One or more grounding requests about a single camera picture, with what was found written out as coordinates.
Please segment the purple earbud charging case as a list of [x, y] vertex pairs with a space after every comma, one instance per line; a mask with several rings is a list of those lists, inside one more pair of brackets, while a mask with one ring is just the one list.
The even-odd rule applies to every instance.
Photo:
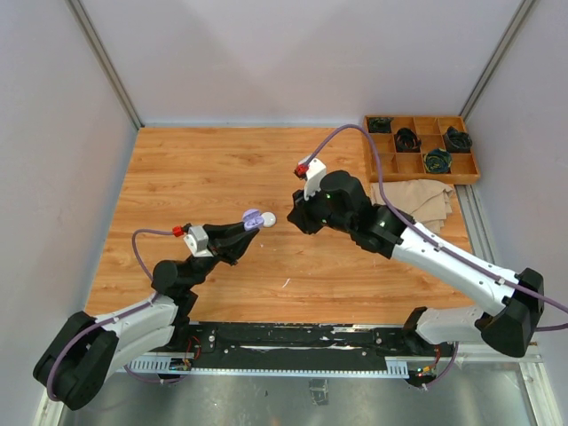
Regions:
[[248, 209], [242, 215], [242, 223], [245, 231], [259, 229], [264, 226], [264, 218], [259, 209]]

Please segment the white earbud charging case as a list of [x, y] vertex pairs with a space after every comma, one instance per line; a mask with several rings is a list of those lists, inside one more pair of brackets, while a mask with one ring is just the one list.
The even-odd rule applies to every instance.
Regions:
[[263, 227], [270, 228], [276, 225], [277, 217], [272, 212], [264, 212], [261, 214], [263, 219]]

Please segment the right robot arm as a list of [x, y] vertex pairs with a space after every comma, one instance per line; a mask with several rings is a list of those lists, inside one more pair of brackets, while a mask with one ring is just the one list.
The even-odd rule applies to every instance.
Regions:
[[365, 251], [410, 264], [474, 301], [465, 308], [414, 309], [402, 333], [411, 354], [449, 342], [486, 343], [513, 358], [526, 354], [544, 310], [540, 273], [514, 272], [455, 247], [408, 214], [372, 203], [360, 181], [344, 170], [308, 180], [292, 200], [288, 221], [302, 233], [324, 227], [347, 233]]

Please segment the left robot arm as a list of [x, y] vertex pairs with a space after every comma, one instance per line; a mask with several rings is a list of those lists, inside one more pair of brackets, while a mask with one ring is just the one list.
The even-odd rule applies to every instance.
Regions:
[[189, 313], [201, 285], [217, 265], [235, 265], [265, 226], [264, 219], [229, 225], [176, 226], [191, 254], [162, 260], [145, 273], [153, 294], [118, 311], [72, 314], [36, 362], [32, 376], [49, 399], [78, 410], [90, 403], [119, 368], [154, 349], [184, 349], [190, 340]]

